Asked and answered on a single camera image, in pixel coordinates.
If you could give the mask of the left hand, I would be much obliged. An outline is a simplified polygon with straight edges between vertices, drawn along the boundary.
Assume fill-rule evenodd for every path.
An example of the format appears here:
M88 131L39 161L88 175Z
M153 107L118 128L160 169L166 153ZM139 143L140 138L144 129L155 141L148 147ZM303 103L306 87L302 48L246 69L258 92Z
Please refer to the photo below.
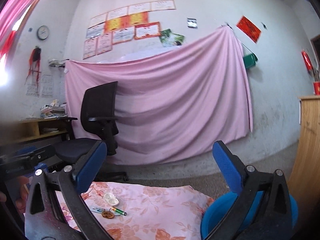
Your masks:
M6 181L9 196L15 201L16 209L19 213L23 214L26 210L26 203L28 199L28 188L27 184L29 179L25 176L19 176L12 180Z

